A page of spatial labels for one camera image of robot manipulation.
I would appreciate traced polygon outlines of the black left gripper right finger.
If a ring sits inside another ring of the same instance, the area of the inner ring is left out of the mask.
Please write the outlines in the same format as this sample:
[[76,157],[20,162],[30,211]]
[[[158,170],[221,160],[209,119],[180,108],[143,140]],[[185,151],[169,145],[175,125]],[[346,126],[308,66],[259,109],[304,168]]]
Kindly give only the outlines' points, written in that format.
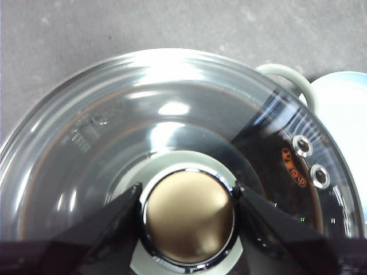
[[366,239],[330,238],[296,221],[241,181],[233,188],[238,213],[251,213],[308,274],[366,274]]

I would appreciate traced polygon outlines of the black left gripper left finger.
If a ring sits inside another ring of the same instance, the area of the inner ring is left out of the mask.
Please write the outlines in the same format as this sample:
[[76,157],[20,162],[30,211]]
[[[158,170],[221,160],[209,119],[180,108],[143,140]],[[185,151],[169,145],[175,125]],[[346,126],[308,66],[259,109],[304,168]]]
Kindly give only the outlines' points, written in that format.
[[127,274],[139,238],[142,184],[46,240],[1,242],[1,274]]

